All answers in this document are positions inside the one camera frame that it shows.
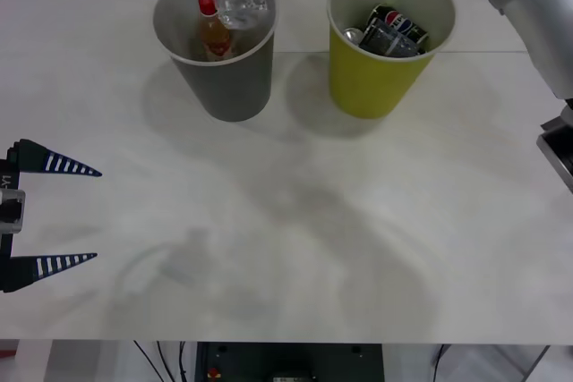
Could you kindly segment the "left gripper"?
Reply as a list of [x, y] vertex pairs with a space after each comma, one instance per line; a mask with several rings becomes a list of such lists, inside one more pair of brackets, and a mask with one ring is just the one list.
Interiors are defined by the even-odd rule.
[[13, 293], [47, 277], [79, 266], [97, 253], [10, 257], [13, 235], [21, 230], [19, 173], [101, 176], [95, 168], [54, 152], [32, 140], [18, 140], [1, 161], [1, 292]]

